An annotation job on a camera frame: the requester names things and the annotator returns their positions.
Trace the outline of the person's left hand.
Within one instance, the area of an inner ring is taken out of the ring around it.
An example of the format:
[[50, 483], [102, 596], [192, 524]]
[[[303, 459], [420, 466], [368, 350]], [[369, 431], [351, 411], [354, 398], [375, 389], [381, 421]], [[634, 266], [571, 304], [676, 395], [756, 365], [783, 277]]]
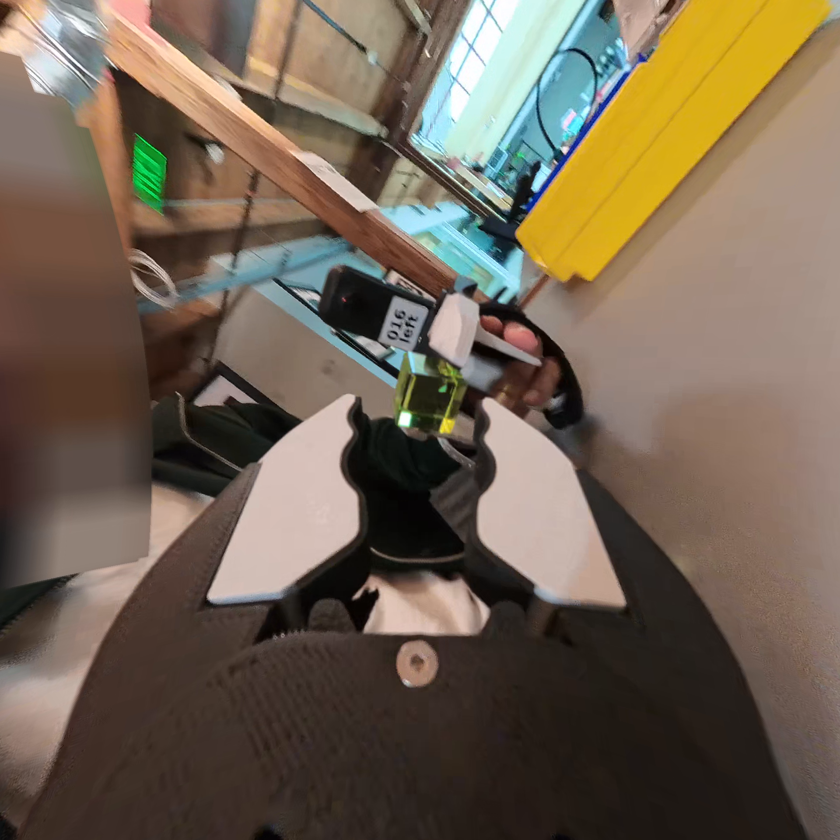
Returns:
[[520, 418], [525, 418], [531, 411], [543, 410], [559, 387], [560, 363], [544, 357], [541, 339], [520, 323], [485, 316], [480, 324], [488, 333], [540, 361], [539, 366], [510, 362], [489, 396]]

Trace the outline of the yellow-green transparent cube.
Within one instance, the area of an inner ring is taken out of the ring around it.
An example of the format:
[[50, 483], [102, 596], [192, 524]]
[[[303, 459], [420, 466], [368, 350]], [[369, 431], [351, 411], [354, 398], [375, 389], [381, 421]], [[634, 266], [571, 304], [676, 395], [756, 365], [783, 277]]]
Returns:
[[435, 436], [455, 431], [467, 383], [459, 369], [437, 356], [406, 352], [396, 381], [395, 425]]

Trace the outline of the person's dark jacket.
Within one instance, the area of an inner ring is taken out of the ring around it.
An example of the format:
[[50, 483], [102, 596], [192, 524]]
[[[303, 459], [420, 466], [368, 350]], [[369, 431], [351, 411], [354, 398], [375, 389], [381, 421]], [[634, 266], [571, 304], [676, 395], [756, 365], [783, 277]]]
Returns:
[[168, 396], [150, 413], [155, 482], [215, 498], [301, 420], [274, 404], [198, 406]]

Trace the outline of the yellow plastic bin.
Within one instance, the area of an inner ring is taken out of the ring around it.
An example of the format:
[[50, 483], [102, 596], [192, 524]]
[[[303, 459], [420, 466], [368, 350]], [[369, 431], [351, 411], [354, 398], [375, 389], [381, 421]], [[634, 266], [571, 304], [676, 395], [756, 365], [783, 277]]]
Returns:
[[518, 229], [558, 281], [593, 281], [833, 11], [826, 1], [686, 2]]

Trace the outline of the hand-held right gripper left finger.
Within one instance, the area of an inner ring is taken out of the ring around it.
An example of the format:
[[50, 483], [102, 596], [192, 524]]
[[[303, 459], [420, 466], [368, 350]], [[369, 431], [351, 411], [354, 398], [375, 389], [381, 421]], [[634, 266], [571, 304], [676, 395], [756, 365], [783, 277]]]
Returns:
[[361, 545], [366, 512], [347, 467], [361, 408], [343, 395], [260, 459], [208, 604], [287, 602]]

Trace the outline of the person's white shirt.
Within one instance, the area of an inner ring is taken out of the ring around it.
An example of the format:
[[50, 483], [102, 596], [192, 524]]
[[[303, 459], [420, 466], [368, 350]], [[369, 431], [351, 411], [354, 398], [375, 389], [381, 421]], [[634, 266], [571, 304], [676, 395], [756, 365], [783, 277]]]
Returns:
[[[153, 484], [147, 556], [58, 584], [2, 630], [2, 838], [15, 837], [34, 803], [113, 619], [163, 551], [210, 502], [210, 497]], [[474, 634], [489, 615], [458, 577], [373, 574], [357, 596], [369, 592], [378, 599], [363, 621], [367, 631]]]

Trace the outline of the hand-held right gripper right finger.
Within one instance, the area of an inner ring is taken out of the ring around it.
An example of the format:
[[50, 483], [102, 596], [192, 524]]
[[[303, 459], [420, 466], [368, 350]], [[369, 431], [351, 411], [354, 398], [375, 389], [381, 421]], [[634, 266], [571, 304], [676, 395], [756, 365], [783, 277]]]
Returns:
[[546, 606], [626, 608], [570, 459], [489, 398], [476, 410], [475, 431], [471, 562]]

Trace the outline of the light blue bar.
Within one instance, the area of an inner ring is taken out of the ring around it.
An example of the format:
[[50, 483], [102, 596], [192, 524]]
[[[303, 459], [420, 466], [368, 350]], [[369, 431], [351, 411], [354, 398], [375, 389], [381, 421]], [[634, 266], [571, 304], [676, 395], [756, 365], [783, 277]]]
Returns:
[[281, 279], [290, 272], [348, 254], [353, 248], [343, 238], [313, 236], [247, 249], [238, 255], [235, 266], [231, 255], [216, 255], [210, 258], [202, 275], [175, 283], [178, 292], [175, 305]]

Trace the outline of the metal bracket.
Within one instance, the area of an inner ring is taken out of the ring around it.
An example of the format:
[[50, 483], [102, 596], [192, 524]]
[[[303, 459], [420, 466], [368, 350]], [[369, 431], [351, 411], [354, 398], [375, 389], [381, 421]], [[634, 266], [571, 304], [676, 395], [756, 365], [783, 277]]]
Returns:
[[78, 112], [94, 98], [108, 64], [101, 3], [46, 1], [19, 11], [22, 59], [33, 88]]

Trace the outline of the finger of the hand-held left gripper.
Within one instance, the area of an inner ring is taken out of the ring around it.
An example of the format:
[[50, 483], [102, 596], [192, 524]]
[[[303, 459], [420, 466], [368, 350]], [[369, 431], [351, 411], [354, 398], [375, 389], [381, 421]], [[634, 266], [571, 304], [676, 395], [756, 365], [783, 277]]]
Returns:
[[514, 363], [538, 369], [542, 361], [537, 356], [525, 353], [495, 334], [478, 327], [472, 348], [463, 364], [463, 377], [472, 389], [492, 391], [508, 367]]
[[433, 355], [455, 368], [467, 363], [480, 326], [480, 305], [460, 292], [445, 294], [427, 331]]

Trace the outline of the green lit display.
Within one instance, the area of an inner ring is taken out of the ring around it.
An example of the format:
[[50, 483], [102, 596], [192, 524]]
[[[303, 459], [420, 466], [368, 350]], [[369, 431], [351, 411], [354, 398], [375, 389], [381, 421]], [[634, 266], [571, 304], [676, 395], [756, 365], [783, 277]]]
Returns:
[[133, 193], [143, 205], [163, 215], [167, 159], [139, 134], [133, 136], [132, 183]]

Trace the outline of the black monitor stand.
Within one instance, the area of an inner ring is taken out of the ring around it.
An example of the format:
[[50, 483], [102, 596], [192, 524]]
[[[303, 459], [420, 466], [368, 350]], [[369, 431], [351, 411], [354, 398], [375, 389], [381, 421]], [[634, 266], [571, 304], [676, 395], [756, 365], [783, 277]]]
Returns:
[[541, 166], [540, 161], [533, 162], [518, 178], [511, 208], [503, 219], [488, 216], [479, 226], [479, 231], [491, 237], [490, 253], [495, 259], [506, 259], [518, 244], [516, 231], [527, 214], [533, 196], [533, 183]]

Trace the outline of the wooden shelf unit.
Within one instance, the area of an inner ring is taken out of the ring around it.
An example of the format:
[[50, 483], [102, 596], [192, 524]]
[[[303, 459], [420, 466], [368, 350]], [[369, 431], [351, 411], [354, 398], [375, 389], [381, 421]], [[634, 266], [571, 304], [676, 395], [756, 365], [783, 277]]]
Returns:
[[388, 270], [438, 295], [456, 273], [396, 227], [378, 209], [361, 211], [338, 186], [317, 174], [280, 131], [155, 33], [136, 3], [107, 7], [106, 55], [145, 90], [221, 141], [332, 231]]

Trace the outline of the window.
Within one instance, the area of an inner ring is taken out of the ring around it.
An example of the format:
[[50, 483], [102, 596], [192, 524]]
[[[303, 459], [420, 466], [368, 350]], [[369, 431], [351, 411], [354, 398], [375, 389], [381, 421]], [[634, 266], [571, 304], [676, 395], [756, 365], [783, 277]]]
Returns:
[[487, 162], [586, 5], [473, 2], [409, 144], [430, 158]]

